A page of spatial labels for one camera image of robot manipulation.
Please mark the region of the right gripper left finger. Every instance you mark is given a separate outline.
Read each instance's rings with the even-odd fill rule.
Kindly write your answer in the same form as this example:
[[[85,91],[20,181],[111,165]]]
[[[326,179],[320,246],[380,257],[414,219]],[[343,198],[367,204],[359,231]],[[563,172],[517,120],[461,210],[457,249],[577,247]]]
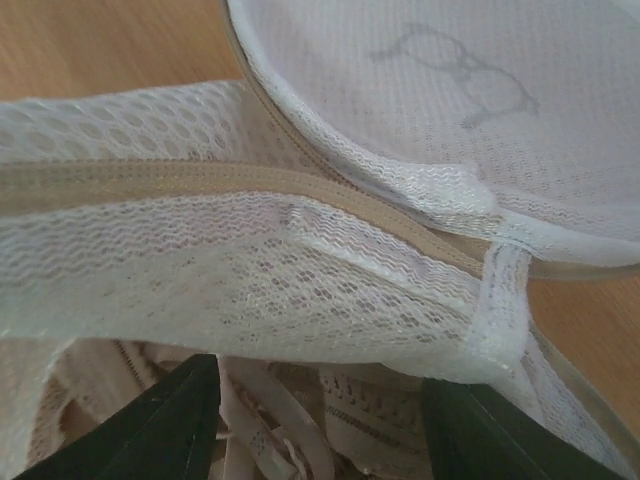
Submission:
[[[217,358],[193,355],[94,430],[18,477],[206,479],[220,399]]]

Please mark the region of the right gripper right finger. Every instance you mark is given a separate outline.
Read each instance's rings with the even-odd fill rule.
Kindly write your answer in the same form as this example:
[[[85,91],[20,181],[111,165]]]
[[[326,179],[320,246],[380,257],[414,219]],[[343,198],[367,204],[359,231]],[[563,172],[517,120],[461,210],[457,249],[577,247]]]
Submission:
[[[421,412],[435,479],[620,479],[487,385],[425,379]]]

